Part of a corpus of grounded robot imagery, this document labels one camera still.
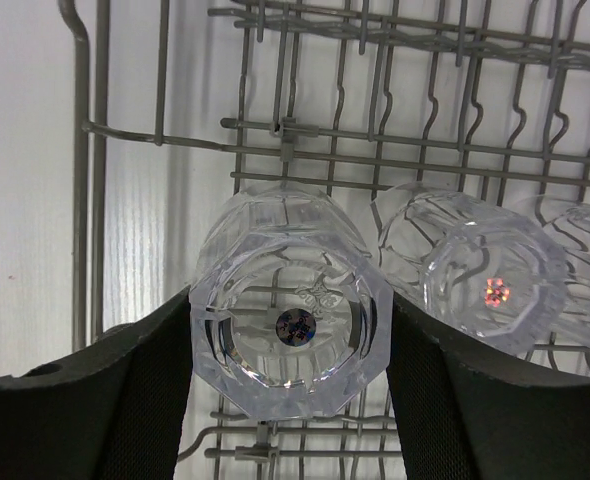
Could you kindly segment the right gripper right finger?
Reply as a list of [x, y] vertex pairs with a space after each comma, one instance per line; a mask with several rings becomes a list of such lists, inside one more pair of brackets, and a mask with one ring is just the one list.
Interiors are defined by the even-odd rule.
[[590, 479], [590, 378], [526, 362], [394, 297], [389, 392], [410, 479]]

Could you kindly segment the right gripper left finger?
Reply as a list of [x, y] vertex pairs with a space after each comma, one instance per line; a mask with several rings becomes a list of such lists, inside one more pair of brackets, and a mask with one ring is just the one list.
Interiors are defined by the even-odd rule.
[[191, 305], [0, 377], [0, 479], [170, 479], [192, 375]]

